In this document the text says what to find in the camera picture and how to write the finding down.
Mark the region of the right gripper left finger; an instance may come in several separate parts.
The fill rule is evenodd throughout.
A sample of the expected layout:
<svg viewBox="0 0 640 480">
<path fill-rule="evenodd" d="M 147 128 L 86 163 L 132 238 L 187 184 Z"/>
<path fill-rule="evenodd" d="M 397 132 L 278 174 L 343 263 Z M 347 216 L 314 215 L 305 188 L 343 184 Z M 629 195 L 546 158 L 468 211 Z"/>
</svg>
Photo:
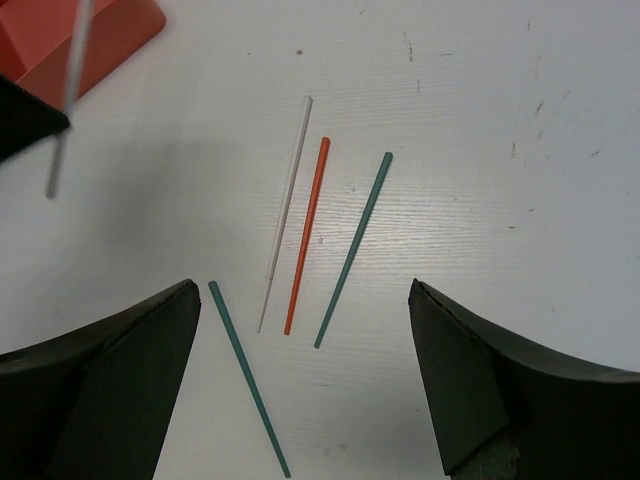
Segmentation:
<svg viewBox="0 0 640 480">
<path fill-rule="evenodd" d="M 2 478 L 153 478 L 200 311 L 187 279 L 2 354 Z"/>
</svg>

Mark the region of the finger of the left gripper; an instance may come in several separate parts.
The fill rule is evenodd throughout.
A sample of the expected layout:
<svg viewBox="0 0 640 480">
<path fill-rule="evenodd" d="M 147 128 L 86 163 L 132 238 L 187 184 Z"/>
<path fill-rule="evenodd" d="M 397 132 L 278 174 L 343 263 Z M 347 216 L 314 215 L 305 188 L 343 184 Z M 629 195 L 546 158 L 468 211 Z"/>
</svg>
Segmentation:
<svg viewBox="0 0 640 480">
<path fill-rule="evenodd" d="M 0 94 L 1 162 L 70 127 L 70 120 L 62 111 L 45 103 L 5 76 L 1 76 Z"/>
</svg>

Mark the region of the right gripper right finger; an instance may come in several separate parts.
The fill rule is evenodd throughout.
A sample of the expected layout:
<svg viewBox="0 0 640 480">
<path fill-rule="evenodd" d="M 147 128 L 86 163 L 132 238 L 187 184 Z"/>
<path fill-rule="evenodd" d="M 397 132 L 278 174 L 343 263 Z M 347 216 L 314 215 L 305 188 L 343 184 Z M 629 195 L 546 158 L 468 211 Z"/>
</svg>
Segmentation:
<svg viewBox="0 0 640 480">
<path fill-rule="evenodd" d="M 421 281 L 408 305 L 448 477 L 638 477 L 636 372 L 535 343 Z"/>
</svg>

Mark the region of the teal chopstick diagonal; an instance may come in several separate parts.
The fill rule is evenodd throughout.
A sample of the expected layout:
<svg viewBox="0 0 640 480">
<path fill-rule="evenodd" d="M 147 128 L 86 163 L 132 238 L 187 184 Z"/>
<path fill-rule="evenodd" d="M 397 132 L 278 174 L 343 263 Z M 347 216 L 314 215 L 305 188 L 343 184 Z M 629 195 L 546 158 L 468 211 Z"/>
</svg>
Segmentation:
<svg viewBox="0 0 640 480">
<path fill-rule="evenodd" d="M 277 437 L 276 430 L 273 426 L 273 423 L 268 414 L 266 405 L 259 391 L 255 377 L 251 370 L 251 366 L 249 364 L 249 361 L 244 352 L 242 343 L 235 329 L 235 325 L 233 323 L 229 310 L 226 306 L 226 302 L 223 298 L 219 284 L 214 280 L 209 281 L 208 288 L 214 300 L 218 313 L 220 315 L 221 321 L 223 323 L 223 326 L 225 328 L 225 331 L 231 343 L 231 347 L 234 351 L 237 362 L 241 368 L 242 374 L 244 376 L 244 379 L 246 381 L 246 384 L 248 386 L 248 389 L 250 391 L 250 394 L 252 396 L 252 399 L 258 411 L 258 414 L 261 418 L 266 434 L 274 450 L 274 454 L 276 455 L 276 458 L 282 470 L 283 476 L 285 479 L 291 479 L 292 473 L 291 473 L 290 467 L 285 458 L 283 449 Z"/>
</svg>

